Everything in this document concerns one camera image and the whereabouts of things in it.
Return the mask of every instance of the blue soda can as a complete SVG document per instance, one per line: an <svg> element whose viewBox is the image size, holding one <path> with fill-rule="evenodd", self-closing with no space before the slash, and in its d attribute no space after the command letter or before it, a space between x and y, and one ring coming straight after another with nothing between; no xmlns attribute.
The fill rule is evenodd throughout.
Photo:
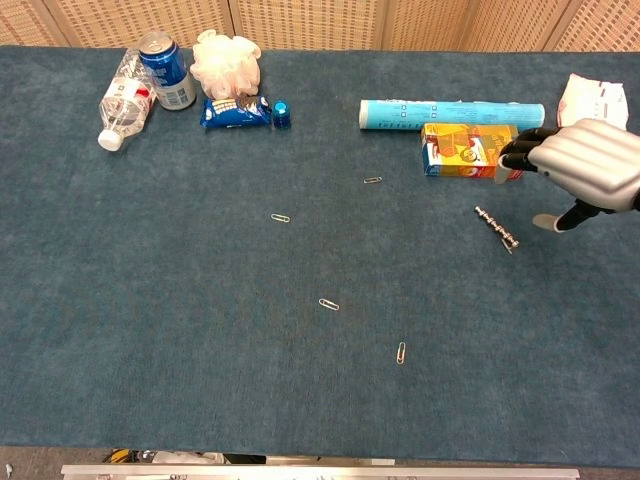
<svg viewBox="0 0 640 480"><path fill-rule="evenodd" d="M196 99L196 89L178 44L164 32L142 37L140 61L145 66L158 96L167 110L181 110Z"/></svg>

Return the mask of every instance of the table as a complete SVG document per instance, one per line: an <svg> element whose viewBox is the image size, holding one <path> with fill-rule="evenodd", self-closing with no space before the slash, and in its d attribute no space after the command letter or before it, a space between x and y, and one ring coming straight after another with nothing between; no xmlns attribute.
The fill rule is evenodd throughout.
<svg viewBox="0 0 640 480"><path fill-rule="evenodd" d="M553 235L544 178L425 178L418 133L357 122L463 99L550 126L576 72L624 82L639 132L638 54L266 52L290 131L204 131L200 96L111 154L122 53L0 48L0 443L640 466L640 215Z"/></svg>

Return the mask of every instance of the orange box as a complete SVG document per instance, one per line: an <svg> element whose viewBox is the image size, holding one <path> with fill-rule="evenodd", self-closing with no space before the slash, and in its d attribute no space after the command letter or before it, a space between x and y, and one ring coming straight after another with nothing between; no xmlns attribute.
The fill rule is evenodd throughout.
<svg viewBox="0 0 640 480"><path fill-rule="evenodd" d="M425 123L421 132L424 174L493 178L500 151L517 135L515 125ZM514 170L509 179L521 176L521 171Z"/></svg>

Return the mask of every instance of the floor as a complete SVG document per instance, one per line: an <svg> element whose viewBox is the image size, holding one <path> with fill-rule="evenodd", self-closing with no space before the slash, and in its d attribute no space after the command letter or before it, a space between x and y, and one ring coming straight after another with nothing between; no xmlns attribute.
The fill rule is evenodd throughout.
<svg viewBox="0 0 640 480"><path fill-rule="evenodd" d="M11 464L11 480L59 480L64 464L100 463L109 453L106 449L0 447L0 462ZM495 464L475 462L424 462L402 461L401 465L420 467L470 466L487 467ZM640 469L578 468L584 480L640 480Z"/></svg>

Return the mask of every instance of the paper clip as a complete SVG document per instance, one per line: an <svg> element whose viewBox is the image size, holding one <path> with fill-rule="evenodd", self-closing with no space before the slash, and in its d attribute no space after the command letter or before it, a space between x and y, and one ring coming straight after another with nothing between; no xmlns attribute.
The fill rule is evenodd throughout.
<svg viewBox="0 0 640 480"><path fill-rule="evenodd" d="M272 213L271 218L282 223L289 223L291 221L290 217L287 217L286 215L278 215L277 213Z"/></svg>
<svg viewBox="0 0 640 480"><path fill-rule="evenodd" d="M404 351L406 348L407 346L404 342L400 342L400 345L398 345L398 353L396 354L396 362L398 362L398 365L402 365L404 363Z"/></svg>
<svg viewBox="0 0 640 480"><path fill-rule="evenodd" d="M337 303L333 303L326 298L321 298L320 300L318 300L318 303L323 307L328 308L329 310L340 310L340 305L338 305Z"/></svg>

